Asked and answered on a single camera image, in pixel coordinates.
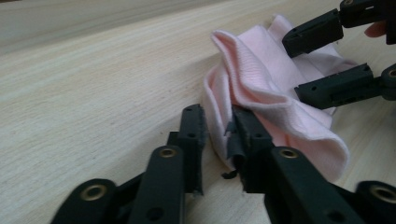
wood grain surface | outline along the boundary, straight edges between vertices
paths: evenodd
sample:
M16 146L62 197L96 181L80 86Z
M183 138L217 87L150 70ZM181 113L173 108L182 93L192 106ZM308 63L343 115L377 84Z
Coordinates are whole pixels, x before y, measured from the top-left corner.
M80 183L118 185L146 168L151 151L177 131L181 109L201 102L203 77L219 62L210 34L294 24L338 1L22 0L0 4L0 219L49 223ZM340 53L377 76L396 47L345 31ZM396 104L380 97L337 109L332 129L351 163L336 183L396 185ZM242 192L210 143L205 197L188 198L187 223L269 223L262 195Z

light wooden surface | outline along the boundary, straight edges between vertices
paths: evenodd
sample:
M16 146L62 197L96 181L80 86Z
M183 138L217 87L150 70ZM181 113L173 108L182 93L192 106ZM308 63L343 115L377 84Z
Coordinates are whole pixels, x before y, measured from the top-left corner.
M70 191L100 177L118 185L146 168L150 152L178 130L181 109L199 103L220 57L209 36L294 24L338 7L319 0L30 0L0 4L0 219L48 223ZM346 31L339 51L376 74L395 46ZM340 107L332 128L350 147L338 185L396 185L396 104L374 98ZM269 223L261 195L242 192L210 143L205 197L188 199L187 223Z

pink towel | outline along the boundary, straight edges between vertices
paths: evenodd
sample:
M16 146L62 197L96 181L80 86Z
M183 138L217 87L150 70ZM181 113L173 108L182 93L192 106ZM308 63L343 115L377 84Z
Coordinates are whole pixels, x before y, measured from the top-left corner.
M294 147L329 181L345 170L348 150L330 131L334 108L319 110L298 100L294 87L347 70L356 64L343 59L332 45L291 59L282 37L292 25L277 15L266 30L255 26L240 36L215 31L212 39L223 60L205 77L203 106L214 149L226 159L224 136L232 121L232 105L255 112L276 146Z

wooden table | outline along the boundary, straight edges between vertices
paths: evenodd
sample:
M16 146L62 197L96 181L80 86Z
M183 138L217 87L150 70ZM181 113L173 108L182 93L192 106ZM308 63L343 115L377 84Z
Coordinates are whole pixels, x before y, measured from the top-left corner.
M48 223L70 191L92 178L118 185L146 168L177 131L181 109L201 101L219 62L210 33L294 24L338 7L319 0L31 0L0 4L0 219ZM376 74L396 47L346 30L337 48ZM340 107L332 129L351 163L338 185L396 185L396 104L380 97ZM242 192L210 144L205 197L188 199L187 223L269 223L261 195Z

pink cloth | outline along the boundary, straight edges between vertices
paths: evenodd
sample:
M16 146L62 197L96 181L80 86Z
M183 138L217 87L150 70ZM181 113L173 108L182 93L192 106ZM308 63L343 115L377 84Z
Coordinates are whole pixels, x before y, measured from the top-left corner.
M334 108L319 110L298 100L294 87L347 70L356 64L343 59L332 45L291 59L282 37L291 24L277 15L268 30L255 26L240 36L215 31L214 43L223 61L205 77L203 106L214 149L226 164L225 129L232 105L255 112L276 146L294 147L329 181L345 170L348 150L330 131Z

